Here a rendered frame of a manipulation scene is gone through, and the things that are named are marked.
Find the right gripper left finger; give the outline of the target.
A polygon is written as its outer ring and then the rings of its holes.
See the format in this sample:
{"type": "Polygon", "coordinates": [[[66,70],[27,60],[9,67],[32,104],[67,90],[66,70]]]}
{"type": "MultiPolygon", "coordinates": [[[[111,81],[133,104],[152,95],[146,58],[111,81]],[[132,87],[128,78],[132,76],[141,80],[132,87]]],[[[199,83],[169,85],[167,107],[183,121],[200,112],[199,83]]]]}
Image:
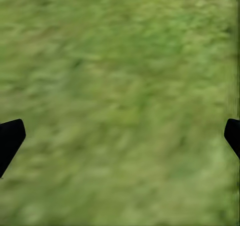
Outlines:
{"type": "Polygon", "coordinates": [[[21,119],[0,124],[0,179],[26,137],[21,119]]]}

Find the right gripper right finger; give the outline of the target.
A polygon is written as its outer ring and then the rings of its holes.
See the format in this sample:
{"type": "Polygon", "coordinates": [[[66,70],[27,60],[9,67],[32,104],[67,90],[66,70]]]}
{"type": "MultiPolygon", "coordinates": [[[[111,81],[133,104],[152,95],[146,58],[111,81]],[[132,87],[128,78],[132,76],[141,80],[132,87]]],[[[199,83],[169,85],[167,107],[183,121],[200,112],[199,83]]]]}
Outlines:
{"type": "Polygon", "coordinates": [[[238,158],[240,159],[240,121],[235,119],[228,119],[224,137],[232,147],[238,158]]]}

